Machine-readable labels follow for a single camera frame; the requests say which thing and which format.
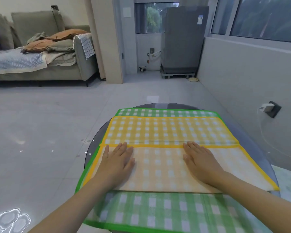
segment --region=window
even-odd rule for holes
[[[241,0],[231,35],[291,42],[291,0]]]
[[[218,0],[211,33],[225,35],[235,0]]]
[[[167,7],[179,7],[179,3],[135,3],[136,33],[163,33],[163,10]]]

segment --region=sofa armrest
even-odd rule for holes
[[[94,73],[98,72],[96,55],[92,55],[86,60],[81,40],[74,38],[74,51],[77,64],[83,81],[88,80]]]
[[[81,29],[81,30],[84,30],[84,31],[87,31],[87,32],[91,32],[91,29],[89,27],[89,25],[70,25],[70,26],[65,26],[65,30],[68,30],[68,29]]]

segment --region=light switch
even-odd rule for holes
[[[131,16],[132,16],[132,13],[131,13],[130,7],[124,7],[123,8],[123,17],[130,18]]]

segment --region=green checkered cloth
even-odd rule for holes
[[[160,117],[186,114],[220,117],[211,111],[135,109],[121,109],[116,116],[156,117],[158,113]],[[98,149],[87,164],[76,192],[81,188],[97,152]],[[271,232],[237,201],[223,194],[110,191],[96,204],[84,223],[102,229],[141,233]]]
[[[206,110],[172,110],[172,109],[145,109],[127,108],[118,110],[115,116],[138,116],[138,117],[219,117],[213,111]]]

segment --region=gray sofa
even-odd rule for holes
[[[88,25],[64,26],[61,14],[56,11],[12,13],[13,26],[0,14],[0,43],[3,50],[25,46],[34,34],[45,32],[51,36],[65,29],[83,29],[90,32]],[[72,66],[48,66],[27,73],[0,74],[0,81],[43,81],[43,80],[83,80],[87,81],[98,72],[96,55],[86,60],[78,38],[74,40],[77,63]]]

